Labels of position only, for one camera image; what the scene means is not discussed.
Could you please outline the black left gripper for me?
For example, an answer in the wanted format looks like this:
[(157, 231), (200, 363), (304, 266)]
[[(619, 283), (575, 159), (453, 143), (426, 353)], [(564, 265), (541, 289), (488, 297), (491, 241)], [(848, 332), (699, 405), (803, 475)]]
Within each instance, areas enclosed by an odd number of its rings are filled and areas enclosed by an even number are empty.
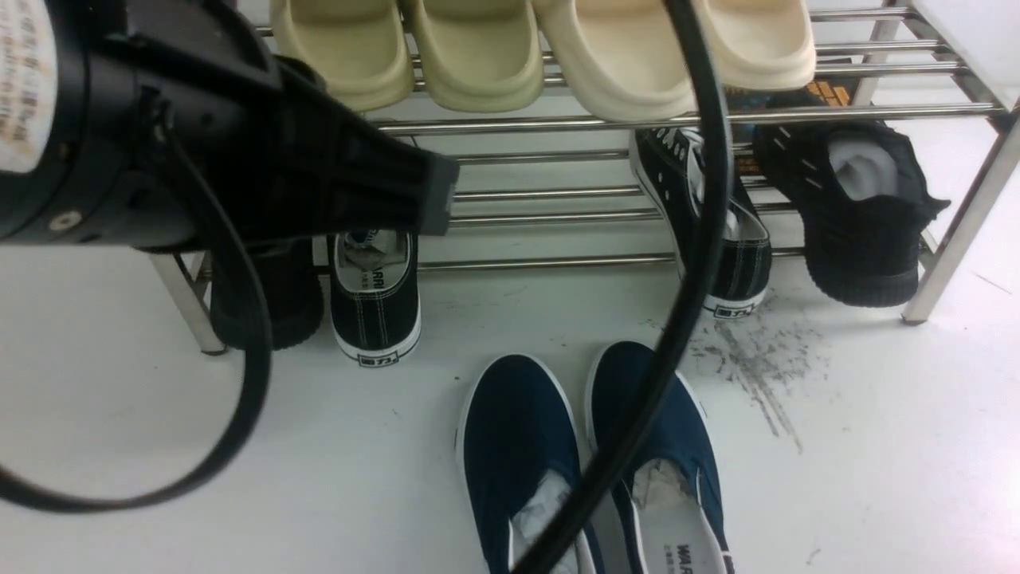
[(185, 197), (207, 185), (250, 244), (384, 229), (443, 236), (460, 168), (398, 141), (332, 98), (313, 71), (274, 56), (222, 1), (128, 1), (139, 66), (147, 179), (120, 241), (196, 250), (201, 215)]

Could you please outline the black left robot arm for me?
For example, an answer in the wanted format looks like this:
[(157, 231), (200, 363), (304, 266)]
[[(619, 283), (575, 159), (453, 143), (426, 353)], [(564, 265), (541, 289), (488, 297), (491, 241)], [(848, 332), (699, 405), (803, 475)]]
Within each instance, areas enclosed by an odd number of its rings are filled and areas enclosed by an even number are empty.
[(6, 244), (442, 236), (458, 177), (271, 53), (230, 2), (2, 4)]

